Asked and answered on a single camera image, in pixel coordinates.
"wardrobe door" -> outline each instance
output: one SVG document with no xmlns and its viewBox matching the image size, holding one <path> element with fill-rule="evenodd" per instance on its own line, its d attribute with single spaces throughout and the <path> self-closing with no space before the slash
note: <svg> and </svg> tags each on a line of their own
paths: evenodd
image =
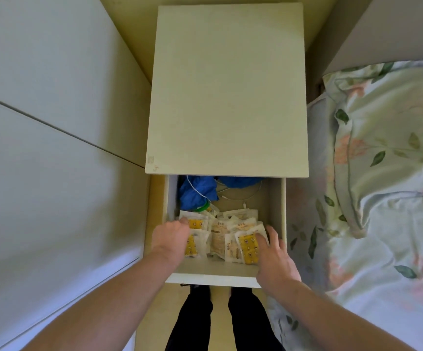
<svg viewBox="0 0 423 351">
<path fill-rule="evenodd" d="M 0 102 L 144 166 L 150 93 L 99 0 L 0 0 Z"/>
<path fill-rule="evenodd" d="M 143 254 L 148 175 L 0 105 L 0 346 Z"/>
</svg>

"headboard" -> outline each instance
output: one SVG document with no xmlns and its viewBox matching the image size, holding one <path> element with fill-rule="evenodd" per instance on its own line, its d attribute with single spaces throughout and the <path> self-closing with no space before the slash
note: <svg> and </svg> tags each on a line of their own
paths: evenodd
<svg viewBox="0 0 423 351">
<path fill-rule="evenodd" d="M 398 60 L 423 60 L 423 0 L 338 0 L 306 53 L 308 101 L 326 73 Z"/>
</svg>

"black pants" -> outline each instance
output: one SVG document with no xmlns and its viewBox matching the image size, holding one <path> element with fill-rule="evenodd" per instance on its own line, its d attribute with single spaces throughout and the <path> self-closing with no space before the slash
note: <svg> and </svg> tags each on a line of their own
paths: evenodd
<svg viewBox="0 0 423 351">
<path fill-rule="evenodd" d="M 265 308 L 250 288 L 234 289 L 228 308 L 237 351 L 285 351 L 273 333 Z M 179 312 L 166 351 L 208 350 L 212 310 L 209 293 L 192 290 Z"/>
</svg>

